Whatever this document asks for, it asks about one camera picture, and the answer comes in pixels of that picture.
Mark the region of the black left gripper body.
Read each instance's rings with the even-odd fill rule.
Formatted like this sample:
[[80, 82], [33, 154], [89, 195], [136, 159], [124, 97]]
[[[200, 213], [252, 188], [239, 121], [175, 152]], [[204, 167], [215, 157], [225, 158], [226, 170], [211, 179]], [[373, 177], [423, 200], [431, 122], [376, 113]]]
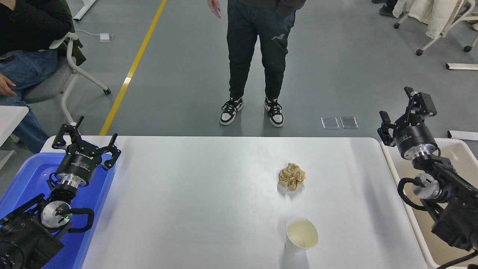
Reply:
[[71, 144], [56, 170], [56, 179], [70, 186], [88, 186], [101, 160], [96, 145]]

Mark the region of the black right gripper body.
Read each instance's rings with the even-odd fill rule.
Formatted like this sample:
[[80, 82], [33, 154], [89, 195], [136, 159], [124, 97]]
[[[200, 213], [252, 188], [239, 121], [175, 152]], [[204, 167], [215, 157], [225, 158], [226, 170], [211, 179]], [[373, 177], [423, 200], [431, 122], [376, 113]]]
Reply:
[[395, 130], [394, 142], [405, 160], [413, 160], [419, 155], [432, 155], [438, 149], [435, 138], [424, 123]]

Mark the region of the person's hand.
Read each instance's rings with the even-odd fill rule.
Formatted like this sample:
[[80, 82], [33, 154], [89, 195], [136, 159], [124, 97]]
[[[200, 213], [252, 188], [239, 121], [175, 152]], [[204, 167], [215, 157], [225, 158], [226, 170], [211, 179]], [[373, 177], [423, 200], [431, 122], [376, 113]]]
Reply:
[[17, 96], [17, 94], [12, 90], [12, 87], [16, 87], [16, 84], [8, 79], [5, 75], [0, 74], [0, 95], [7, 97]]

